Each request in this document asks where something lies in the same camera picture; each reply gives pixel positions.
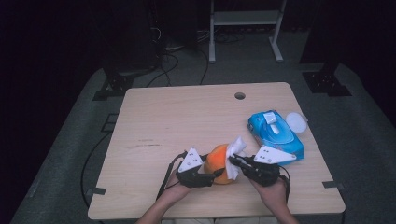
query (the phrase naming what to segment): table hole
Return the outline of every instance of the table hole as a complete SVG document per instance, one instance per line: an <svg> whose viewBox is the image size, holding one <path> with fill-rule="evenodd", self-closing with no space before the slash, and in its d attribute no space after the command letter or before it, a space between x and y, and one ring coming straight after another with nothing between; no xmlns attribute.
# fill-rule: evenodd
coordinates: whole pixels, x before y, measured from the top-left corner
<svg viewBox="0 0 396 224"><path fill-rule="evenodd" d="M243 99L245 99L245 97L247 97L244 93L242 93L242 92L237 92L235 95L235 98L236 99L238 99L238 100L243 100Z"/></svg>

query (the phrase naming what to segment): shelf leg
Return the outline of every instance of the shelf leg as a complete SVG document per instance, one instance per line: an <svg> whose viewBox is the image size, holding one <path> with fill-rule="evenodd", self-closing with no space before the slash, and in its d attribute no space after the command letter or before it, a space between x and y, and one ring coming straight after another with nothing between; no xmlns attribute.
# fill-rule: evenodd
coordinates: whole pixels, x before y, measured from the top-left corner
<svg viewBox="0 0 396 224"><path fill-rule="evenodd" d="M279 50L279 47L277 46L276 41L277 41L277 37L279 35L280 25L282 24L283 14L285 12L286 3L287 3L287 0L282 1L282 5L280 7L280 10L279 10L279 13L278 13L277 19L276 19L274 36L269 37L271 48L275 54L276 61L279 63L283 62L283 57L282 57L282 54L280 53L280 50Z"/></svg>
<svg viewBox="0 0 396 224"><path fill-rule="evenodd" d="M216 49L215 49L215 2L210 3L210 40L209 40L209 62L216 62Z"/></svg>

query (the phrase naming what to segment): white tissue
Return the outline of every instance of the white tissue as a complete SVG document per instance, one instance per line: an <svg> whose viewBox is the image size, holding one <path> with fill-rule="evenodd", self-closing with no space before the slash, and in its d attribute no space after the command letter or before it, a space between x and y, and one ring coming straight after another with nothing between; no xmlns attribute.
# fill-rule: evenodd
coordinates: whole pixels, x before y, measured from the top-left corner
<svg viewBox="0 0 396 224"><path fill-rule="evenodd" d="M245 152L243 152L245 147L247 147L247 144L244 142L244 140L242 140L241 136L238 136L235 141L231 142L227 146L227 152L225 155L225 169L229 179L236 179L239 174L239 167L232 165L228 158L231 156L233 157L233 154L245 156Z"/></svg>

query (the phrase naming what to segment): dark background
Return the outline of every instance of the dark background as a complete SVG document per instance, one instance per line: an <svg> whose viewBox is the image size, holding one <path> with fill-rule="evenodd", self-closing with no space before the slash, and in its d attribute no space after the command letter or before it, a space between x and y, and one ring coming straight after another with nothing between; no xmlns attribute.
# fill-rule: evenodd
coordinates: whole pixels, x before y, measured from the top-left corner
<svg viewBox="0 0 396 224"><path fill-rule="evenodd" d="M224 9L259 6L276 1L217 2ZM359 75L393 124L395 9L389 0L296 0L288 2L282 24L288 32L312 27L302 63L336 57ZM191 41L196 29L208 28L209 1L2 0L0 10L0 221L9 222L103 60L128 62L136 70L155 66L160 52L149 27Z"/></svg>

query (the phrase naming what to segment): wooden table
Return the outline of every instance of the wooden table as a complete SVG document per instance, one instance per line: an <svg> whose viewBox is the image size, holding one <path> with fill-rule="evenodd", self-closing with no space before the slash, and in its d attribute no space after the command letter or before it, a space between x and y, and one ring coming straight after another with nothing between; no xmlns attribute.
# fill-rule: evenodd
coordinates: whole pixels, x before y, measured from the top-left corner
<svg viewBox="0 0 396 224"><path fill-rule="evenodd" d="M190 147L201 155L241 135L248 155L259 146L248 118L276 109L284 118L302 113L287 83L184 86L127 91L88 215L91 219L139 218L152 205L172 159ZM286 166L291 177L290 211L340 214L345 204L308 127L298 134L305 160ZM165 218L271 216L242 173L230 185L192 191Z"/></svg>

